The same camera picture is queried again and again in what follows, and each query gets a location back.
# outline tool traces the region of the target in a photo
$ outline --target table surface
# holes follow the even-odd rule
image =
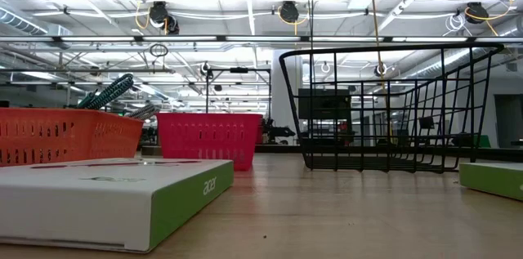
[[[523,203],[458,174],[313,171],[257,154],[235,183],[149,254],[0,244],[0,258],[521,258]]]

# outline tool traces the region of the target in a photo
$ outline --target white box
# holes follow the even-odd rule
[[[232,185],[224,160],[0,167],[0,242],[148,252]]]

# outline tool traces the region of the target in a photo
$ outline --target metal frame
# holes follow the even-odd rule
[[[489,53],[477,58],[473,57],[472,48],[483,47],[490,49]],[[461,65],[451,71],[445,70],[445,50],[466,48],[469,50],[469,62],[465,65]],[[288,90],[288,97],[293,112],[294,123],[297,129],[298,139],[302,148],[302,156],[305,164],[310,169],[316,168],[330,168],[333,170],[338,169],[355,169],[355,170],[383,170],[388,172],[390,170],[403,170],[408,172],[416,171],[429,171],[429,172],[447,172],[454,171],[459,163],[460,157],[456,157],[454,165],[451,167],[445,166],[446,152],[445,149],[449,147],[450,138],[460,137],[462,140],[467,139],[470,141],[470,147],[467,146],[468,157],[471,162],[476,161],[476,150],[479,147],[480,135],[483,126],[483,118],[485,116],[485,105],[487,101],[487,92],[489,88],[489,72],[491,66],[492,56],[500,53],[504,49],[504,46],[497,43],[486,43],[486,42],[475,42],[475,43],[455,43],[455,44],[435,44],[435,45],[413,45],[413,46],[388,46],[388,47],[355,47],[355,48],[335,48],[335,49],[319,49],[319,50],[304,50],[304,51],[290,51],[283,54],[279,58],[282,71],[284,74],[285,82]],[[419,51],[419,50],[440,50],[441,53],[441,73],[435,78],[406,78],[406,79],[374,79],[374,80],[363,80],[363,81],[338,81],[337,80],[337,64],[334,64],[334,80],[323,82],[314,81],[313,74],[310,74],[310,93],[309,96],[297,96],[293,94],[290,81],[288,78],[288,72],[285,65],[285,59],[291,56],[300,55],[318,55],[318,54],[333,54],[334,62],[337,62],[338,53],[355,53],[355,52],[371,52],[371,51]],[[474,79],[474,65],[483,60],[487,60],[486,76],[483,79]],[[463,70],[470,70],[468,76],[464,76]],[[414,86],[406,91],[393,92],[391,87],[394,83],[413,83]],[[364,104],[359,108],[346,107],[344,109],[339,107],[338,102],[341,97],[337,94],[338,89],[342,84],[353,84],[359,85],[360,91],[353,92],[352,97],[360,98],[361,103],[364,103],[364,96],[372,96],[376,98],[382,98],[386,104],[385,107],[376,107],[374,100],[372,100],[372,108],[365,107]],[[382,85],[385,87],[385,91],[381,92],[365,90],[365,85],[374,83],[375,85]],[[475,88],[478,86],[484,86],[484,96],[481,103],[476,103]],[[316,90],[323,90],[324,87],[334,86],[334,96],[328,96],[334,99],[334,108],[325,107],[313,107],[313,100],[315,97]],[[441,93],[436,94],[438,86],[441,87]],[[429,88],[434,88],[434,95],[428,95]],[[457,107],[458,93],[467,94],[467,103],[465,107]],[[449,107],[446,103],[446,97],[453,96],[453,103]],[[403,106],[391,107],[391,98],[399,96],[404,97],[405,102]],[[311,111],[309,118],[307,119],[308,129],[305,134],[300,131],[299,119],[297,115],[297,106],[294,99],[305,98],[309,100],[309,106]],[[436,101],[440,100],[441,105],[436,105]],[[353,134],[350,132],[339,132],[338,123],[341,119],[337,119],[338,112],[348,109],[350,112],[359,112],[360,115],[360,134]],[[478,129],[475,131],[475,111],[479,110],[480,122],[478,122]],[[333,134],[331,136],[324,136],[322,131],[323,124],[320,124],[320,133],[315,132],[313,124],[313,112],[314,111],[334,111]],[[399,133],[396,135],[392,134],[392,123],[391,113],[394,111],[402,112],[403,117],[401,121],[401,127],[399,131],[403,130],[403,125],[406,123],[408,131],[407,136],[400,136]],[[364,124],[365,114],[372,114],[373,120],[375,115],[385,114],[386,123],[369,123]],[[452,127],[454,118],[457,114],[464,114],[463,125],[460,132],[448,133],[448,128],[445,127],[445,119],[447,115],[450,116],[450,127]],[[430,129],[427,133],[422,133],[422,128],[418,127],[418,120],[420,118],[432,117],[435,128],[436,125],[440,129],[440,132],[430,134]],[[470,132],[464,133],[467,124],[469,124]],[[370,126],[374,130],[374,134],[366,134],[364,132],[365,126]],[[386,128],[387,133],[381,132],[383,128]],[[360,145],[354,145],[354,140],[357,139]],[[385,141],[386,144],[383,146],[376,145],[377,141]],[[350,145],[340,144],[347,140],[351,142]],[[374,140],[374,145],[365,145],[366,140]],[[441,159],[438,162],[435,160],[435,152],[441,152]]]
[[[209,86],[214,84],[214,85],[227,85],[226,83],[222,83],[222,82],[218,82],[218,83],[214,83],[214,81],[216,81],[220,75],[222,75],[224,72],[230,72],[230,73],[236,73],[235,70],[238,69],[238,68],[209,68],[207,70],[207,73],[205,74],[205,113],[208,114],[209,113]],[[256,75],[258,75],[258,77],[263,81],[263,83],[260,83],[259,85],[263,85],[263,84],[266,84],[269,86],[269,105],[267,107],[267,109],[269,110],[269,118],[270,118],[270,105],[271,105],[271,102],[272,102],[272,97],[271,97],[271,92],[272,92],[272,74],[270,72],[270,69],[258,69],[258,68],[242,68],[243,71],[247,71],[247,72],[254,72]],[[211,80],[209,80],[209,74],[211,72],[217,72],[216,75],[214,75],[214,78],[212,78]],[[267,72],[269,74],[269,81],[267,82],[263,76],[260,74],[260,72]],[[242,85],[243,83],[242,82],[239,82],[239,83],[236,83],[235,85]]]

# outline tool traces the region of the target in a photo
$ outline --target plastic basket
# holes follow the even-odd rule
[[[253,165],[258,114],[158,114],[164,158],[233,160],[236,171]]]
[[[142,124],[83,109],[0,109],[0,167],[132,158]]]

